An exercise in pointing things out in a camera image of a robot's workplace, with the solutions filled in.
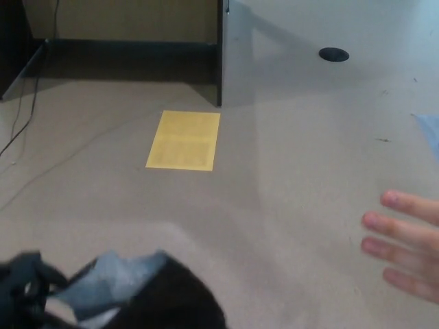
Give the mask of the person's bare hand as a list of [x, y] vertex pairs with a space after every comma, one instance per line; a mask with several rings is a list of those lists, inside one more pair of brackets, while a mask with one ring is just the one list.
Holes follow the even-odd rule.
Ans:
[[361, 224], [377, 236], [362, 240], [361, 250], [390, 264], [383, 279], [393, 287], [438, 303], [438, 201], [399, 191], [386, 191], [382, 206], [428, 223], [422, 226], [377, 212], [367, 212]]

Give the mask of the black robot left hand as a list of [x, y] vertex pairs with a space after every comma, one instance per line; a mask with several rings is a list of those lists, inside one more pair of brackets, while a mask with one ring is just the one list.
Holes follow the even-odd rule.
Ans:
[[68, 280], [46, 263], [40, 252], [21, 252], [1, 263], [1, 327], [42, 328], [51, 289], [64, 289]]

